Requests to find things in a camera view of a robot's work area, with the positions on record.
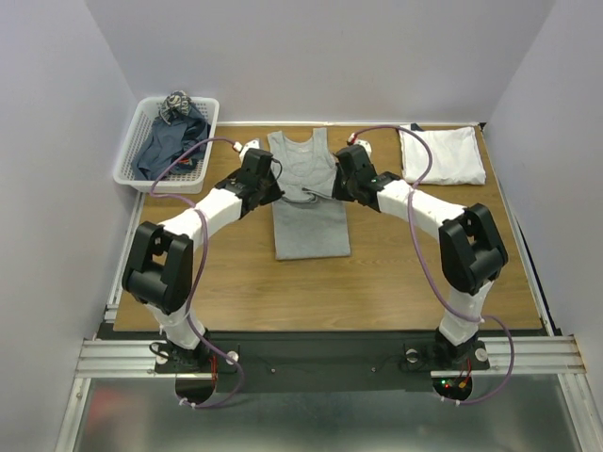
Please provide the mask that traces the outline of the aluminium frame rail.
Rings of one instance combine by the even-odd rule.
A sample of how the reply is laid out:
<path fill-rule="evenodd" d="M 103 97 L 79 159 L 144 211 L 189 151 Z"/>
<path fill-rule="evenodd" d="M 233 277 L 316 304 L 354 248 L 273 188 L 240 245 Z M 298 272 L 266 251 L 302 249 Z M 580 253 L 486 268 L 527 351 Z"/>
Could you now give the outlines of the aluminium frame rail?
<path fill-rule="evenodd" d="M 134 379 L 155 376 L 151 340 L 93 340 L 80 348 L 75 376 L 82 379 Z"/>

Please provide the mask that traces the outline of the grey tank top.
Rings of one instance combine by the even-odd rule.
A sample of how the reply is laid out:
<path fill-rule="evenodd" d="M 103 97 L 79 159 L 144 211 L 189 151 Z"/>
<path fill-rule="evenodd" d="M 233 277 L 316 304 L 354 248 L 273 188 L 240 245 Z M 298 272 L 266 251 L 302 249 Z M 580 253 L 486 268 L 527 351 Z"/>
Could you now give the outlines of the grey tank top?
<path fill-rule="evenodd" d="M 315 128 L 296 142 L 281 131 L 268 134 L 278 160 L 283 191 L 272 204 L 275 257 L 279 261 L 348 257 L 351 254 L 346 209 L 333 198 L 335 160 L 327 130 Z"/>

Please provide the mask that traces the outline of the patterned navy garment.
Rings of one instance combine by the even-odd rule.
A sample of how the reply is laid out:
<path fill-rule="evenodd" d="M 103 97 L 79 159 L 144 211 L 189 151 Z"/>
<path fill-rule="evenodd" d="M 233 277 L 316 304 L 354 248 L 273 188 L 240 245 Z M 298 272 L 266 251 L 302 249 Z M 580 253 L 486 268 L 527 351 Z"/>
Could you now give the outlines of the patterned navy garment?
<path fill-rule="evenodd" d="M 189 115 L 191 103 L 191 98 L 185 91 L 175 90 L 160 105 L 159 117 L 167 125 L 171 125 L 173 120 Z"/>

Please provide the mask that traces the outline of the white plastic laundry basket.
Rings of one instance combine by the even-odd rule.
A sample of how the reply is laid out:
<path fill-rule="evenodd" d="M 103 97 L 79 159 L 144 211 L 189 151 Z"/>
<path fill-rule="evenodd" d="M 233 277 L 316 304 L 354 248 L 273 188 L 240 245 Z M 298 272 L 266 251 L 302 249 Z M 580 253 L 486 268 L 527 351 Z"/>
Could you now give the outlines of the white plastic laundry basket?
<path fill-rule="evenodd" d="M 139 102 L 113 170 L 113 179 L 118 185 L 131 186 L 142 193 L 148 193 L 151 190 L 152 181 L 137 180 L 135 178 L 132 171 L 132 161 L 141 149 L 142 144 L 152 134 L 153 122 L 159 116 L 159 108 L 165 98 L 165 95 L 152 96 L 143 98 Z M 208 135 L 213 137 L 216 133 L 220 112 L 219 101 L 213 98 L 198 96 L 193 96 L 191 101 L 208 122 Z M 204 158 L 197 163 L 193 171 L 187 174 L 166 176 L 158 183 L 155 192 L 170 194 L 200 193 L 204 184 L 212 146 L 212 143 L 206 145 Z"/>

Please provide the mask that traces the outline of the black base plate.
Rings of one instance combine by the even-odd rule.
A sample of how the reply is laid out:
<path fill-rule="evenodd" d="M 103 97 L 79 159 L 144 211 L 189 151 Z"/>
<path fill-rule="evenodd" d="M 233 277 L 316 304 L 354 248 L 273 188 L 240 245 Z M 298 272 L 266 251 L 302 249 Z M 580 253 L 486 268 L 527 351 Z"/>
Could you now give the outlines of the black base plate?
<path fill-rule="evenodd" d="M 435 391 L 467 399 L 477 377 L 508 379 L 564 370 L 560 337 L 477 337 L 466 358 L 443 362 L 430 331 L 214 331 L 210 349 L 153 338 L 155 376 L 186 403 L 229 393 Z"/>

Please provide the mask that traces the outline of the dark navy tank top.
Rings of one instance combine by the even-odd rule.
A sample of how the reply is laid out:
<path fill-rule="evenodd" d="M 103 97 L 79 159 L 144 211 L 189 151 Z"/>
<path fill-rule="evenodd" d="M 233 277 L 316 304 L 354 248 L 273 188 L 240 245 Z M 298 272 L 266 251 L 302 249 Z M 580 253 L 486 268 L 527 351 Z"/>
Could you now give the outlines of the dark navy tank top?
<path fill-rule="evenodd" d="M 166 123 L 156 117 L 149 136 L 133 157 L 135 180 L 154 181 L 178 157 L 199 141 L 208 138 L 209 124 L 203 116 L 177 115 Z"/>

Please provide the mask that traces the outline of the folded white tank top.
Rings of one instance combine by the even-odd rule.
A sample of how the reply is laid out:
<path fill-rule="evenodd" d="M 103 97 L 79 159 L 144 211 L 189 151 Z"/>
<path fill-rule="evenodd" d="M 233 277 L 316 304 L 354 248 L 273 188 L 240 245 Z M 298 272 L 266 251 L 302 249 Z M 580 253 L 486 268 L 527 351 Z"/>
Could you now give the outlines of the folded white tank top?
<path fill-rule="evenodd" d="M 403 124 L 421 137 L 432 151 L 432 167 L 422 184 L 483 186 L 486 172 L 475 129 L 472 126 L 449 130 L 426 130 L 416 123 Z M 413 184 L 428 166 L 424 146 L 407 132 L 399 132 L 402 157 L 402 178 Z"/>

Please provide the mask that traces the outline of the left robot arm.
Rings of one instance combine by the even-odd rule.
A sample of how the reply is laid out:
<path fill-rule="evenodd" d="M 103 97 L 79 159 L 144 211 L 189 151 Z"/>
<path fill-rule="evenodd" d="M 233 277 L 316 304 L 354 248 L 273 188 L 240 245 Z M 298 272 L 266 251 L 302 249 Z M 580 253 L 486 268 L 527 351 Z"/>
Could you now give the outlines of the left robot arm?
<path fill-rule="evenodd" d="M 272 170 L 275 157 L 255 148 L 241 153 L 241 167 L 200 202 L 186 200 L 189 208 L 178 216 L 137 227 L 122 275 L 122 289 L 154 315 L 167 341 L 178 347 L 177 360 L 190 371 L 208 364 L 211 348 L 191 310 L 202 274 L 193 272 L 195 252 L 205 261 L 211 235 L 282 196 Z"/>

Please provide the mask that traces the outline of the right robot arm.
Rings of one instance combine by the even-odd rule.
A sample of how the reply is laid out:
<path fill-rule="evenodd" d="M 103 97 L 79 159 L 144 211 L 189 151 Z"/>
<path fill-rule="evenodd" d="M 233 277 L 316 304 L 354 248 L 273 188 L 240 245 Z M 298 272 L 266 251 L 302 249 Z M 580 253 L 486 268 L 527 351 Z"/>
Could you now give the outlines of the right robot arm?
<path fill-rule="evenodd" d="M 420 266 L 445 313 L 436 330 L 434 359 L 444 367 L 462 362 L 477 340 L 484 322 L 482 308 L 494 281 L 509 257 L 490 210 L 481 203 L 470 207 L 445 202 L 389 171 L 377 173 L 365 147 L 354 144 L 334 155 L 333 195 L 358 202 L 377 212 L 408 222 Z M 439 245 L 442 272 L 449 285 L 444 296 L 435 285 L 416 232 Z"/>

